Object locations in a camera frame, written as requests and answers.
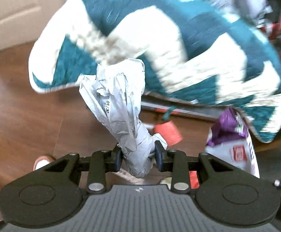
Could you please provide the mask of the white paper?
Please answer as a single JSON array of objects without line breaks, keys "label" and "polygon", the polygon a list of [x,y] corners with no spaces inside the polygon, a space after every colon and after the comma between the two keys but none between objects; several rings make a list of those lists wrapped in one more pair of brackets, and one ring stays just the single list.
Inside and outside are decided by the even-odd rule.
[{"label": "white paper", "polygon": [[87,107],[118,142],[127,169],[136,178],[145,177],[152,169],[155,141],[167,148],[165,139],[151,135],[139,119],[144,90],[145,65],[140,59],[99,64],[96,75],[84,75],[79,88]]}]

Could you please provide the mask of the person's foot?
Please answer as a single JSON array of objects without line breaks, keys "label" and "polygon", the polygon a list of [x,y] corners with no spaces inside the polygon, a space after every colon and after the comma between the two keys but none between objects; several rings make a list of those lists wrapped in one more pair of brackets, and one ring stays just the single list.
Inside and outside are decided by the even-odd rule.
[{"label": "person's foot", "polygon": [[42,167],[52,163],[55,160],[56,159],[54,157],[49,156],[49,155],[40,156],[34,162],[33,171],[38,170],[38,169],[40,169],[40,168],[42,168]]}]

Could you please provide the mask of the grey bed frame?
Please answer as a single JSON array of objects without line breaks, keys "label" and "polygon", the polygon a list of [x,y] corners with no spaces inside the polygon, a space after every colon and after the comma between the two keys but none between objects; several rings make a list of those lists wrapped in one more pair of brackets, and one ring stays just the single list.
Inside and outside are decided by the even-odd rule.
[{"label": "grey bed frame", "polygon": [[[154,103],[149,101],[141,102],[141,109],[166,113],[171,109],[172,105],[167,103],[166,105],[160,103]],[[182,117],[189,117],[195,119],[203,119],[207,121],[215,121],[219,118],[221,113],[224,111],[224,108],[221,107],[200,107],[200,106],[191,106],[191,105],[180,105],[175,104],[175,109],[172,111],[172,115],[178,115]]]}]

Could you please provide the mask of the red foam fruit net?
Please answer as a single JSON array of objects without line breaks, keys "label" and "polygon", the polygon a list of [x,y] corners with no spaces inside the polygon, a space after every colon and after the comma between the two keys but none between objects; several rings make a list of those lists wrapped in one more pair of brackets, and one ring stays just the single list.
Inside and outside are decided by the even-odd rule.
[{"label": "red foam fruit net", "polygon": [[159,133],[167,145],[174,146],[182,141],[182,135],[173,121],[167,121],[158,125],[155,125],[154,132]]}]

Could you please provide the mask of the teal white quilt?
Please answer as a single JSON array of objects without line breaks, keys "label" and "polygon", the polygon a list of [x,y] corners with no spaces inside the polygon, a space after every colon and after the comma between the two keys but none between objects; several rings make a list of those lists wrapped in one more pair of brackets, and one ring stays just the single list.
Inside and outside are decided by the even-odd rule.
[{"label": "teal white quilt", "polygon": [[57,91],[128,58],[143,61],[154,96],[232,106],[263,143],[281,129],[278,53],[206,0],[67,0],[32,48],[29,81],[38,93]]}]

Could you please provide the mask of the purple white snack bag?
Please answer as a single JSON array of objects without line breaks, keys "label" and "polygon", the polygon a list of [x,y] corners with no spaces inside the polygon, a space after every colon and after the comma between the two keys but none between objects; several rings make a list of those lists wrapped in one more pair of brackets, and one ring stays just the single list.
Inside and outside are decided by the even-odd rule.
[{"label": "purple white snack bag", "polygon": [[239,113],[230,107],[211,126],[205,152],[260,177],[249,129]]}]

